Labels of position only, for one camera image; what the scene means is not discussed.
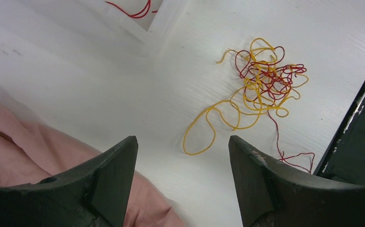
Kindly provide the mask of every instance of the towel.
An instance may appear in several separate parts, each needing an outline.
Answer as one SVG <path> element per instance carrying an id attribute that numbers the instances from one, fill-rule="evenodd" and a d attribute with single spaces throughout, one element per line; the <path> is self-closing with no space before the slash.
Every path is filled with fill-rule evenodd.
<path id="1" fill-rule="evenodd" d="M 0 104 L 0 187 L 39 181 L 100 152 L 39 122 L 21 121 Z M 135 172 L 124 227 L 183 227 L 181 218 L 145 177 Z"/>

